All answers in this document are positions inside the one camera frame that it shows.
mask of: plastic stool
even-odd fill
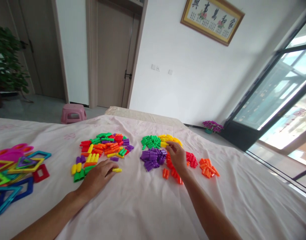
[[[72,114],[77,114],[78,118],[73,118]],[[82,104],[65,104],[62,109],[62,124],[70,124],[86,120],[86,112]]]

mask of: hand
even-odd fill
[[[100,162],[97,166],[92,168],[82,184],[75,191],[78,196],[83,197],[86,202],[94,198],[108,183],[108,181],[116,174],[112,172],[112,168],[118,168],[117,163],[109,159]]]
[[[184,149],[176,142],[166,142],[169,146],[166,150],[170,153],[173,166],[175,167],[178,174],[187,171],[186,165],[186,152]]]

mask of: wooden door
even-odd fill
[[[31,41],[32,65],[38,74],[35,81],[32,79],[35,92],[65,99],[52,3],[50,0],[19,0],[19,6]]]
[[[131,11],[108,1],[98,1],[97,7],[97,105],[122,107],[130,82],[128,77],[124,79],[124,74],[126,69],[130,71],[128,66],[133,65],[139,20]]]

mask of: glass door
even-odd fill
[[[246,151],[283,116],[300,111],[302,105],[295,107],[298,111],[295,111],[294,105],[305,94],[306,25],[284,49],[278,51],[267,70],[225,123],[221,136]]]

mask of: framed calligraphy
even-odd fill
[[[225,0],[187,0],[181,23],[228,46],[244,15]]]

